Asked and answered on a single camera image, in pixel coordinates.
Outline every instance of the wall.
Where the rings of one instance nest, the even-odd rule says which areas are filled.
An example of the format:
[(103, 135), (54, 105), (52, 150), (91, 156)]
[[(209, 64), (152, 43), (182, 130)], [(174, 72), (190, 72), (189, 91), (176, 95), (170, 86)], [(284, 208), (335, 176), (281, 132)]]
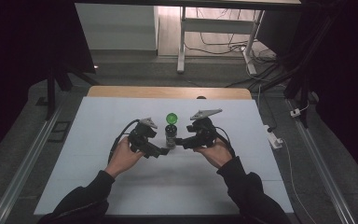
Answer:
[(76, 4), (76, 9), (89, 49), (157, 49), (157, 7)]

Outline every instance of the person's left hand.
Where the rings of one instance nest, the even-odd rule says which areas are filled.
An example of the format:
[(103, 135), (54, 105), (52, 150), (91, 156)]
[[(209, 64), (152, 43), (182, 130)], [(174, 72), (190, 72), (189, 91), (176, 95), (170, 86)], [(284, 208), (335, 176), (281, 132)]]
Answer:
[(119, 174), (130, 169), (141, 157), (145, 155), (144, 152), (132, 152), (130, 149), (130, 142), (128, 137), (124, 137), (118, 143), (112, 159), (105, 168), (105, 171), (113, 178)]

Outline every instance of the power strip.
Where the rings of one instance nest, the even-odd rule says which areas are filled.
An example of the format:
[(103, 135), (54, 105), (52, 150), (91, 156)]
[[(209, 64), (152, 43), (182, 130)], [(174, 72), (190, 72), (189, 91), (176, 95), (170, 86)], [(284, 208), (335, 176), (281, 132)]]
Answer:
[(278, 150), (279, 148), (281, 148), (283, 140), (281, 138), (277, 138), (275, 136), (275, 133), (272, 132), (268, 125), (264, 125), (264, 129), (266, 130), (267, 138), (272, 148), (274, 150)]

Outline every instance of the person's right hand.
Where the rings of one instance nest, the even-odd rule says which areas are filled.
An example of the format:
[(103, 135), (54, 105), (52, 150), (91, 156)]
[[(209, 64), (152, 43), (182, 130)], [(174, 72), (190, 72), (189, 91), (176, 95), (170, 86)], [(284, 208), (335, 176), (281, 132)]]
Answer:
[(217, 169), (220, 169), (220, 167), (232, 159), (226, 144), (220, 138), (216, 138), (211, 147), (197, 147), (193, 148), (193, 150), (202, 154)]

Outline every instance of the black jacket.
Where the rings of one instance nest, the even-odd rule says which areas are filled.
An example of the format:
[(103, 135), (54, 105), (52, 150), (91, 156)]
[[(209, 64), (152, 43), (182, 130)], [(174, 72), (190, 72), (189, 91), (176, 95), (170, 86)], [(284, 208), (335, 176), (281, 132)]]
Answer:
[[(227, 162), (217, 173), (224, 178), (228, 195), (240, 208), (244, 223), (290, 223), (281, 207), (264, 193), (260, 176), (245, 173), (239, 157)], [(109, 206), (106, 198), (114, 182), (111, 175), (100, 171), (87, 187), (72, 190), (38, 223), (98, 223)]]

